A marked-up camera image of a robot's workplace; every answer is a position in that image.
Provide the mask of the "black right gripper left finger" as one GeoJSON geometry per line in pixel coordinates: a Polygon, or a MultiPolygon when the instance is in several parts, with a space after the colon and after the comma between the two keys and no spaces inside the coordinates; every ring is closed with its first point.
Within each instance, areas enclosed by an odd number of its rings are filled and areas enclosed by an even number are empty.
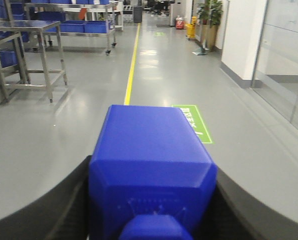
{"type": "Polygon", "coordinates": [[[91,156],[29,205],[0,219],[0,240],[85,240],[91,156]]]}

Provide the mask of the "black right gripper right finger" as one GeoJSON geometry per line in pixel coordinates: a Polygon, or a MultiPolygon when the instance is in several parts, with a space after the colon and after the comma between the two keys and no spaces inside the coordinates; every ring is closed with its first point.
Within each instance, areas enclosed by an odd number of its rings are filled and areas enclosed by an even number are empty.
{"type": "Polygon", "coordinates": [[[298,223],[252,196],[221,169],[201,220],[203,240],[298,240],[298,223]]]}

